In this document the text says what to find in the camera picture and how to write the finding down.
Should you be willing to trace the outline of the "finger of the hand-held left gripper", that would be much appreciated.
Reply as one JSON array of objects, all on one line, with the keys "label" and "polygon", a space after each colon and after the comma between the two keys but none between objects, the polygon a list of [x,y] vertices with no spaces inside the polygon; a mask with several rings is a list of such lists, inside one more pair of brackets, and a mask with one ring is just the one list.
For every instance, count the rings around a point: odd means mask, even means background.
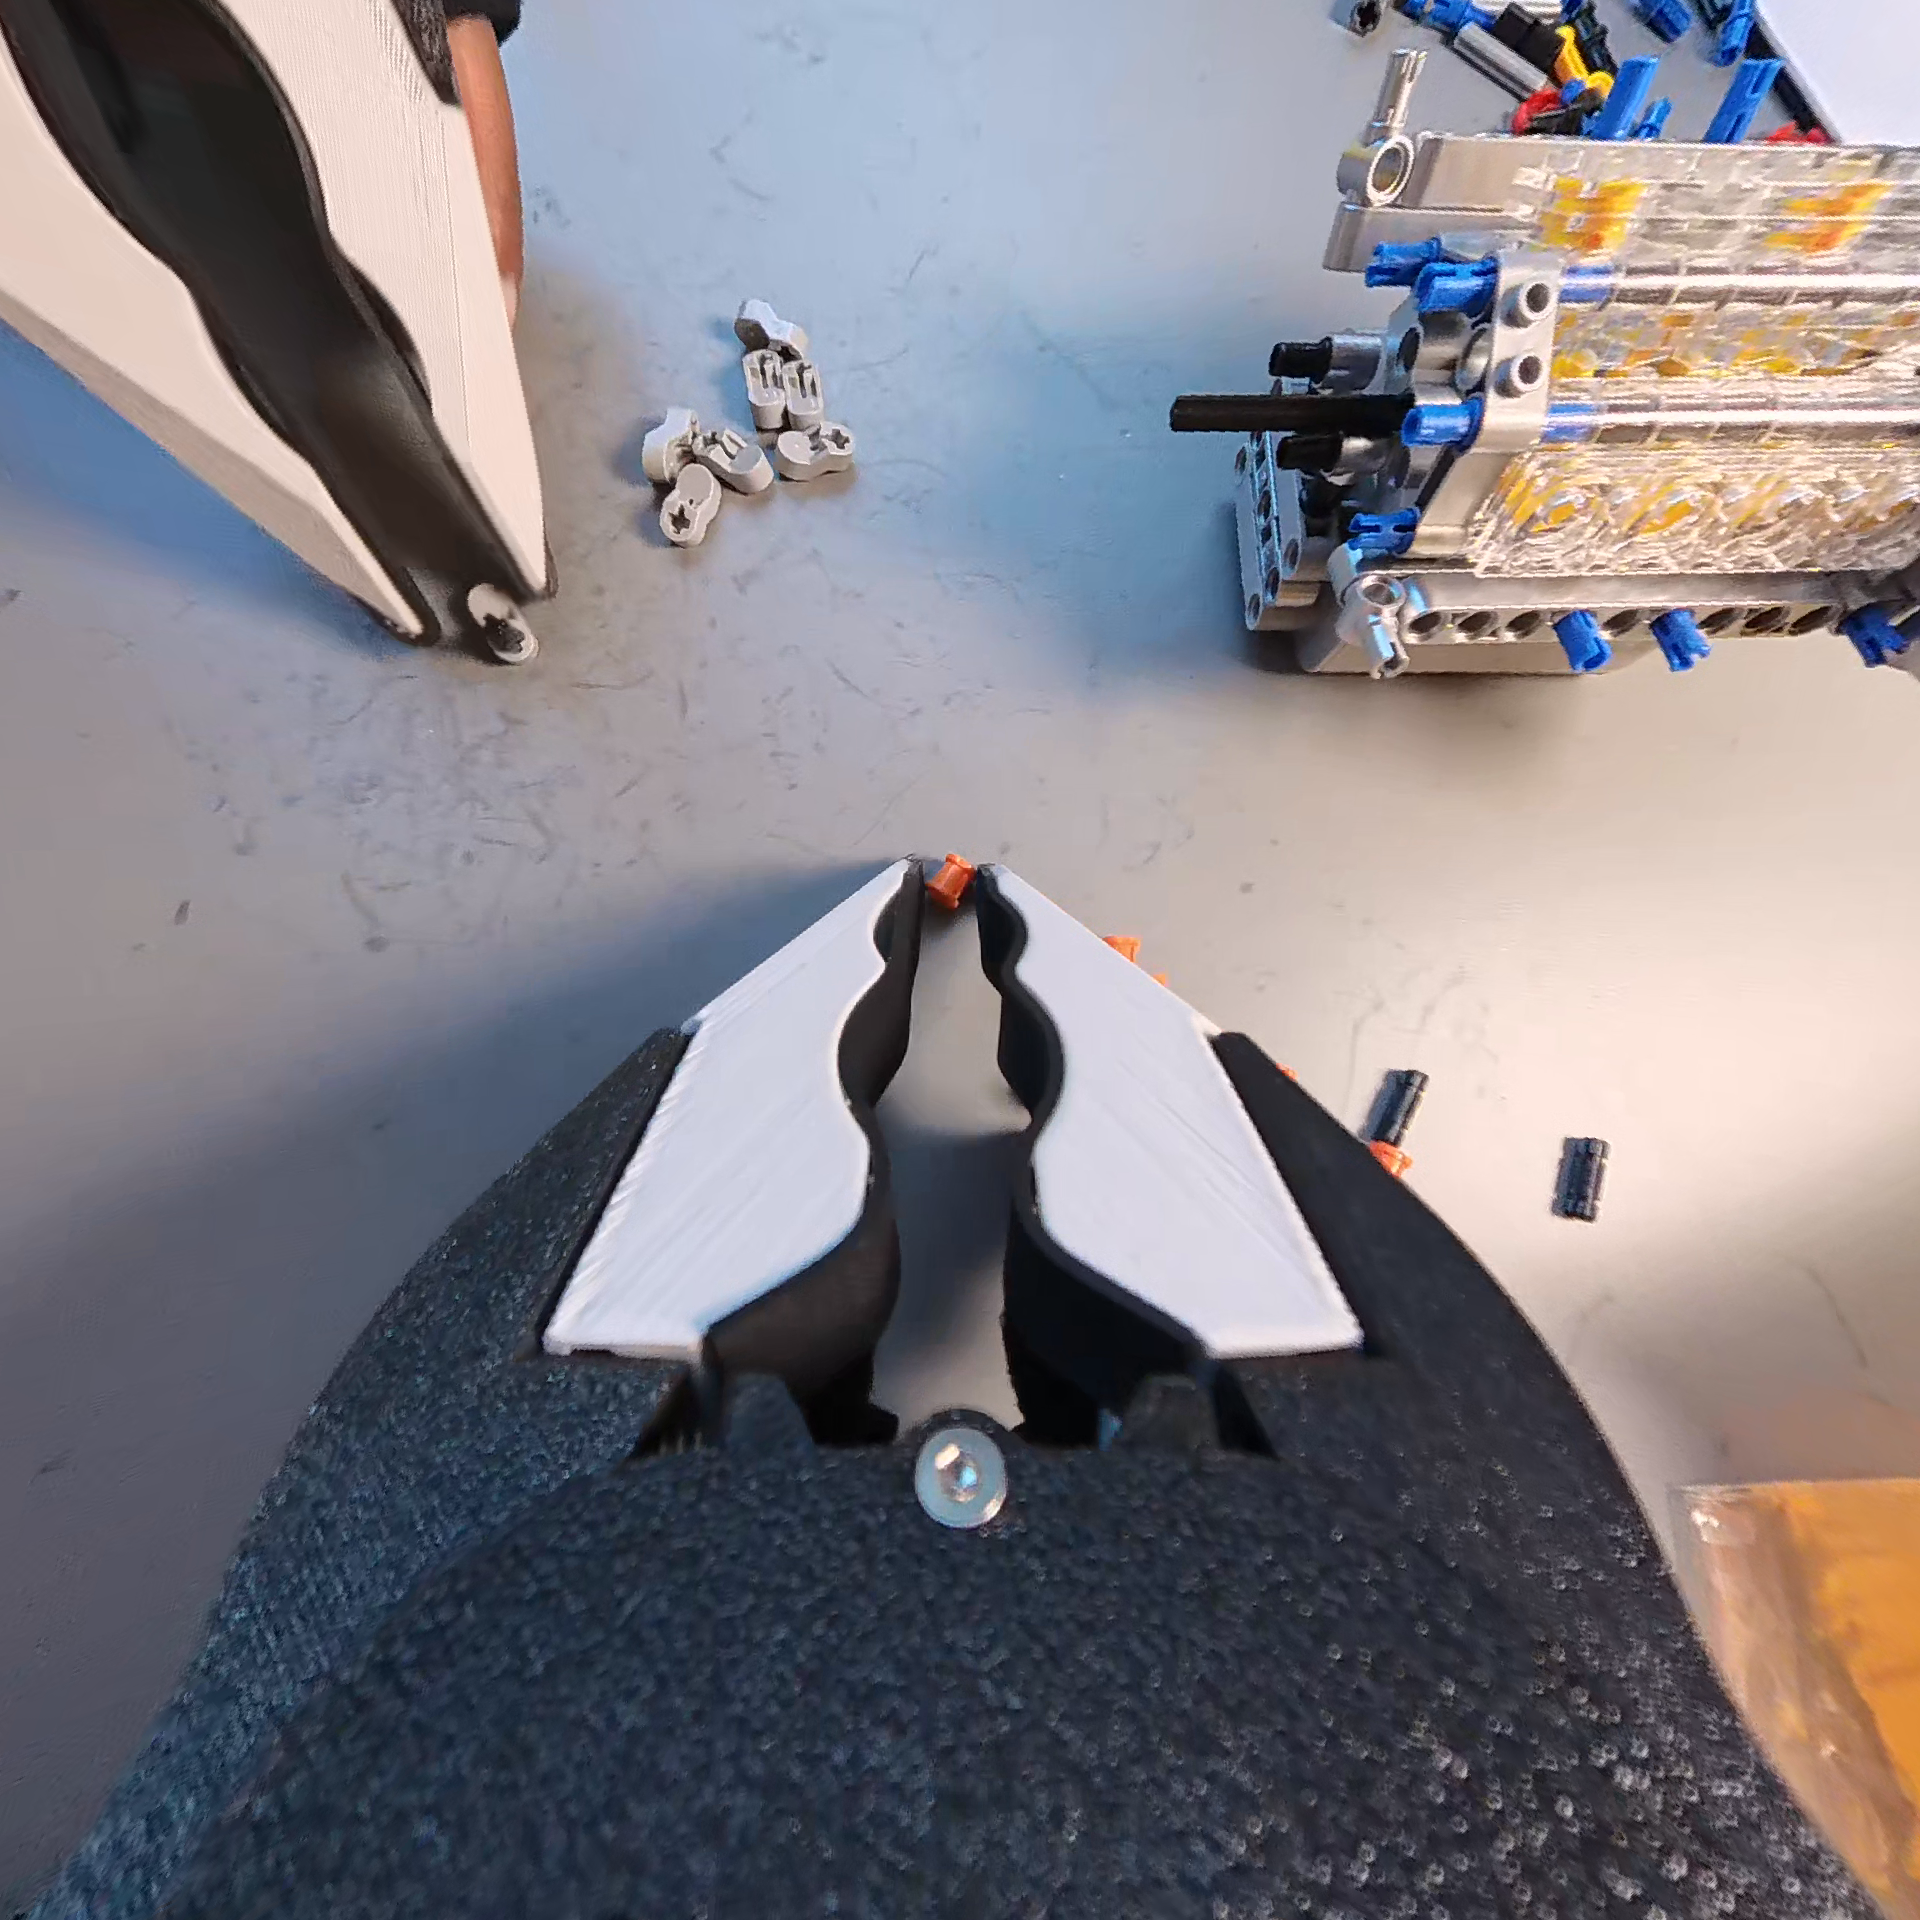
[{"label": "finger of the hand-held left gripper", "polygon": [[278,102],[320,225],[411,344],[452,470],[498,548],[487,583],[554,592],[508,281],[443,5],[210,5]]},{"label": "finger of the hand-held left gripper", "polygon": [[442,630],[352,510],[358,376],[400,372],[304,149],[202,5],[6,5],[6,323],[415,644]]}]

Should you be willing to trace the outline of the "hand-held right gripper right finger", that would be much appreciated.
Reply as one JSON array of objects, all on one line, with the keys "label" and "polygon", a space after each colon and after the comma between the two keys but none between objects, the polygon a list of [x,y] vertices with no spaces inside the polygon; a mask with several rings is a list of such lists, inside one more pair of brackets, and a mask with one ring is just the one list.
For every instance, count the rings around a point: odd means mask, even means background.
[{"label": "hand-held right gripper right finger", "polygon": [[1002,1279],[1025,1435],[1106,1445],[1140,1388],[1179,1377],[1203,1432],[1255,1445],[1233,1366],[1360,1352],[1363,1327],[1223,1030],[1002,863],[977,931],[1026,1116]]}]

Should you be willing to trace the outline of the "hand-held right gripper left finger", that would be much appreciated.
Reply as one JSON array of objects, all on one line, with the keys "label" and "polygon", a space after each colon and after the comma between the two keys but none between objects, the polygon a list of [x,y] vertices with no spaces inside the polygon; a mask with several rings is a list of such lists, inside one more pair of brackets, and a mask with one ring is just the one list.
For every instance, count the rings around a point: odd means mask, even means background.
[{"label": "hand-held right gripper left finger", "polygon": [[879,1102],[907,1048],[921,861],[899,859],[683,1024],[652,1117],[545,1325],[554,1356],[780,1380],[820,1443],[888,1443],[902,1286]]}]

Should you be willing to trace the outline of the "pile of grey connector pieces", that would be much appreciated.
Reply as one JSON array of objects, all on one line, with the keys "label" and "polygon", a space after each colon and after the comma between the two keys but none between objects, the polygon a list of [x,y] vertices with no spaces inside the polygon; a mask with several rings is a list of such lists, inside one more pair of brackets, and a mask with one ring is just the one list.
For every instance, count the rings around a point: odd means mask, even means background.
[{"label": "pile of grey connector pieces", "polygon": [[640,441],[640,470],[659,492],[659,531],[672,545],[702,544],[731,495],[840,478],[858,463],[852,430],[828,419],[807,328],[750,297],[736,310],[735,333],[753,430],[707,422],[680,405]]}]

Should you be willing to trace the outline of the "group of black pins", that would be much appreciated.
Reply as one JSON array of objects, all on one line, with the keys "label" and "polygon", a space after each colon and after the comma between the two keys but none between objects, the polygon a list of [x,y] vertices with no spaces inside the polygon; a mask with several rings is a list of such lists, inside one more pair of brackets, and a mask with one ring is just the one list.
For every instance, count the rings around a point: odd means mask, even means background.
[{"label": "group of black pins", "polygon": [[[1427,1091],[1428,1073],[1423,1069],[1401,1067],[1388,1071],[1360,1126],[1360,1139],[1394,1179],[1404,1179],[1410,1171],[1406,1139],[1423,1111]],[[1553,1182],[1553,1214],[1594,1222],[1601,1212],[1609,1164],[1611,1144],[1608,1141],[1595,1136],[1566,1139]]]}]

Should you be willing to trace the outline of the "grey toy brick assembly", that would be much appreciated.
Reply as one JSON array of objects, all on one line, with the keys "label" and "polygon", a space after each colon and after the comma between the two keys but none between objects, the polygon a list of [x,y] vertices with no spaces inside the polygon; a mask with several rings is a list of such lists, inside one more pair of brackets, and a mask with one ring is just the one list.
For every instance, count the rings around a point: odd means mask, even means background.
[{"label": "grey toy brick assembly", "polygon": [[1916,147],[1412,133],[1423,65],[1326,251],[1394,303],[1169,408],[1238,438],[1247,630],[1370,680],[1820,632],[1916,678]]}]

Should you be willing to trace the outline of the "person's left hand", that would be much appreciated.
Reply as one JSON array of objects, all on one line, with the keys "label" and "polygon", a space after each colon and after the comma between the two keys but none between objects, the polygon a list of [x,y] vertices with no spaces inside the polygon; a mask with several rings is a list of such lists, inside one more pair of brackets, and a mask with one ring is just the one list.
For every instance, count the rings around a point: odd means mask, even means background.
[{"label": "person's left hand", "polygon": [[496,27],[479,13],[448,16],[448,54],[487,206],[500,294],[514,326],[523,286],[522,174],[512,95]]}]

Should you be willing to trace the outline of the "scattered small brick parts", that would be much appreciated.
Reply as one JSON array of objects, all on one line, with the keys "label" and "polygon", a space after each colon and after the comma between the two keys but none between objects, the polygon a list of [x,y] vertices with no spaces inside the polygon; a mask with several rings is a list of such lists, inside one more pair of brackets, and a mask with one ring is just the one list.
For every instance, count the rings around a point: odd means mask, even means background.
[{"label": "scattered small brick parts", "polygon": [[[1330,16],[1353,36],[1370,36],[1388,12],[1438,33],[1449,49],[1500,84],[1516,108],[1516,137],[1659,137],[1672,102],[1654,95],[1657,59],[1622,59],[1594,3],[1336,3]],[[1633,3],[1633,17],[1662,43],[1679,43],[1695,27],[1707,36],[1718,65],[1735,80],[1713,118],[1707,139],[1742,139],[1758,123],[1767,99],[1785,118],[1764,133],[1767,144],[1833,142],[1807,93],[1771,56],[1752,3]]]}]

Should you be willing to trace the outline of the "white rounded board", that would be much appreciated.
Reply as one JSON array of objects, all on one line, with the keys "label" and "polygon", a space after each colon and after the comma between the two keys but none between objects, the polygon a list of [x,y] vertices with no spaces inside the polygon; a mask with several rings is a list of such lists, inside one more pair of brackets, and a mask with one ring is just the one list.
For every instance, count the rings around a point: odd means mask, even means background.
[{"label": "white rounded board", "polygon": [[1918,3],[1758,3],[1758,17],[1839,144],[1918,144]]}]

